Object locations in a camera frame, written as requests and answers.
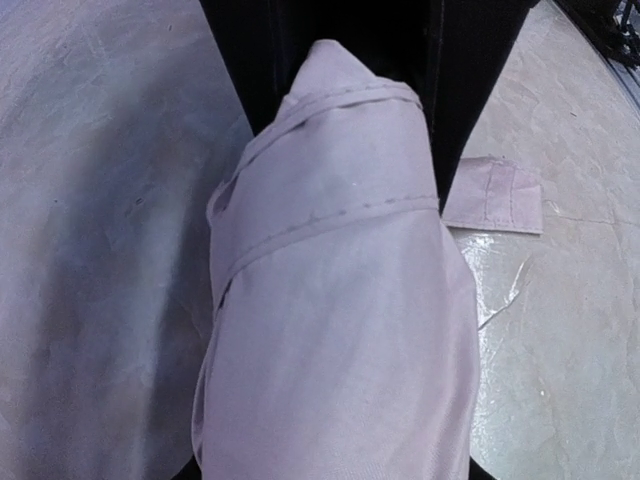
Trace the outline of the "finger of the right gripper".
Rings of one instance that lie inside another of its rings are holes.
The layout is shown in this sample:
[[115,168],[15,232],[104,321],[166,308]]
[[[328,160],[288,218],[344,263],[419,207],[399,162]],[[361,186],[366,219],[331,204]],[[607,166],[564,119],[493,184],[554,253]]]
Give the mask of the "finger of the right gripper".
[[201,0],[252,132],[274,119],[318,38],[320,3],[306,0]]
[[532,1],[347,1],[344,45],[418,94],[437,189],[450,191],[464,147]]

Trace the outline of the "pink and black umbrella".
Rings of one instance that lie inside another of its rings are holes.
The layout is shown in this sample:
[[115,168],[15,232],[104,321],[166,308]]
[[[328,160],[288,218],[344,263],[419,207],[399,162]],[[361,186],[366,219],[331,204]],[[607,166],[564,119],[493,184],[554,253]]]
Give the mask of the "pink and black umbrella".
[[541,185],[464,160],[440,204],[417,95],[317,41],[213,194],[206,479],[465,479],[476,284],[451,229],[542,230]]

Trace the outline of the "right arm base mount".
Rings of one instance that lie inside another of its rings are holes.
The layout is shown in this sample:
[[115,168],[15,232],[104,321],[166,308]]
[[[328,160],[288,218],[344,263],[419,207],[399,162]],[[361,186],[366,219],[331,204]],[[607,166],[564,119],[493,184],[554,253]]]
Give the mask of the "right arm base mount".
[[558,6],[605,58],[639,66],[639,34],[616,20],[621,1],[559,0]]

